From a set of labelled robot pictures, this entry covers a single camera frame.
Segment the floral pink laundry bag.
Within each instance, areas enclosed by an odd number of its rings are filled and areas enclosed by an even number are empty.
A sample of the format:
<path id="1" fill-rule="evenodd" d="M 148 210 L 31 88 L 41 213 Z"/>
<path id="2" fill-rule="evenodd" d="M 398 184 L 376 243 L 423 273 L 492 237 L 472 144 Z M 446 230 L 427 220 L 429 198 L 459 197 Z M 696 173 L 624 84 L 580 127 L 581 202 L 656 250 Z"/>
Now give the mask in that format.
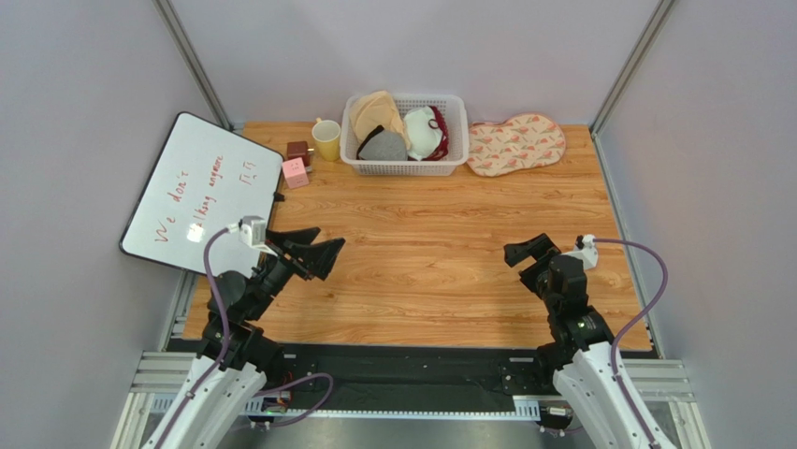
<path id="1" fill-rule="evenodd" d="M 473 123 L 469 138 L 467 165 L 476 175 L 487 178 L 551 166 L 562 158 L 567 147 L 559 125 L 532 112 L 501 123 Z"/>

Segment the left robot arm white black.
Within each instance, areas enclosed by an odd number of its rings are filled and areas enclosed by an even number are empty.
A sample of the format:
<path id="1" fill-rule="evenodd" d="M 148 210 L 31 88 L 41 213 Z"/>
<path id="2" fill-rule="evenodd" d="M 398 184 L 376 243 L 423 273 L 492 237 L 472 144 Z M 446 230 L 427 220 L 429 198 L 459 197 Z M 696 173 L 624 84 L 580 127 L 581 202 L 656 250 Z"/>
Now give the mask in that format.
<path id="1" fill-rule="evenodd" d="M 208 322 L 185 380 L 146 448 L 214 448 L 252 398 L 317 379 L 312 373 L 273 388 L 272 376 L 284 372 L 284 348 L 255 325 L 295 277 L 325 280 L 346 241 L 318 241 L 318 227 L 277 232 L 257 217 L 246 217 L 213 234 L 203 250 L 211 289 Z M 210 265 L 213 244 L 238 234 L 267 261 L 246 276 L 231 270 L 216 275 Z"/>

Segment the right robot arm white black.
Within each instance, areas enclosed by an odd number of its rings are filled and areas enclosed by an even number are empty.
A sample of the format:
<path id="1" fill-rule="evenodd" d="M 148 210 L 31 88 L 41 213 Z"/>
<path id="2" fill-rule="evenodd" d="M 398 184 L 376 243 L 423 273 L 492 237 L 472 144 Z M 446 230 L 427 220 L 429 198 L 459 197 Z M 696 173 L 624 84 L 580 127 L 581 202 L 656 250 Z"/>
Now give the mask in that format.
<path id="1" fill-rule="evenodd" d="M 533 264 L 519 280 L 544 304 L 552 342 L 537 349 L 536 381 L 560 393 L 598 448 L 671 448 L 672 441 L 645 406 L 626 369 L 620 340 L 662 297 L 669 281 L 666 263 L 643 244 L 662 273 L 654 298 L 618 333 L 613 333 L 590 306 L 587 271 L 599 260 L 603 240 L 587 234 L 569 252 L 546 235 L 504 246 L 504 261 L 514 267 L 528 258 Z"/>

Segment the grey bra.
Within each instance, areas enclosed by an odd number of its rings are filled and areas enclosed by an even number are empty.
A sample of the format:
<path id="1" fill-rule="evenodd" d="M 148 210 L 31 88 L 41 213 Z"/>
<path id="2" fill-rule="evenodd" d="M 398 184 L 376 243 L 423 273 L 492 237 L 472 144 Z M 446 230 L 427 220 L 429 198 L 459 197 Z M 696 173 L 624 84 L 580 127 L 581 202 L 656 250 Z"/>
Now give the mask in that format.
<path id="1" fill-rule="evenodd" d="M 364 161 L 397 162 L 406 161 L 408 153 L 400 134 L 378 125 L 360 144 L 356 156 Z"/>

